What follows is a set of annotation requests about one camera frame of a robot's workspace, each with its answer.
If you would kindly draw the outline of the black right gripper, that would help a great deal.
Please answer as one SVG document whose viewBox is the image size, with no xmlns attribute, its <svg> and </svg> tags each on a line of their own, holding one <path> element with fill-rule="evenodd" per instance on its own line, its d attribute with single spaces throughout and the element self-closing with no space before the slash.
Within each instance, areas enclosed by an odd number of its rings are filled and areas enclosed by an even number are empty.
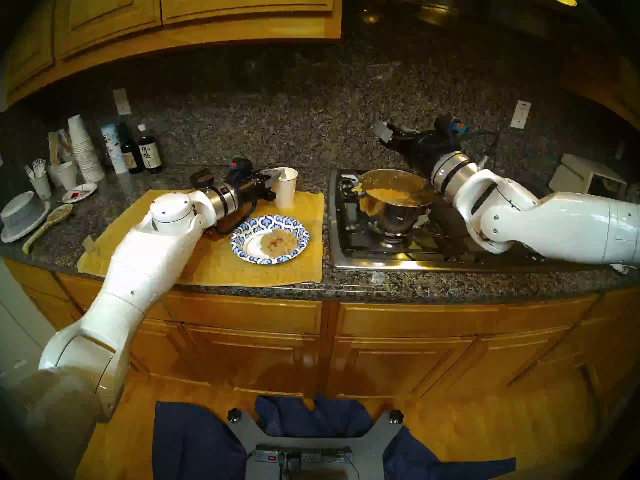
<svg viewBox="0 0 640 480">
<path fill-rule="evenodd" d="M 400 145 L 400 154 L 416 172 L 432 172 L 443 156 L 458 151 L 457 139 L 435 129 L 417 132 L 390 122 L 377 121 L 375 133 L 381 142 L 392 141 L 392 145 Z"/>
</svg>

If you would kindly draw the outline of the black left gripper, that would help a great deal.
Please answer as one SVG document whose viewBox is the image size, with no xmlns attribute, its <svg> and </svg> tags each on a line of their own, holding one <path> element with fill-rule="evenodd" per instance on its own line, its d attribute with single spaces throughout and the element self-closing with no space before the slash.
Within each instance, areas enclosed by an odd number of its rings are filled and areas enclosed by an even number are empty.
<svg viewBox="0 0 640 480">
<path fill-rule="evenodd" d="M 234 183 L 237 207 L 257 203 L 259 200 L 274 202 L 277 198 L 280 168 L 265 168 L 260 172 L 241 175 Z"/>
</svg>

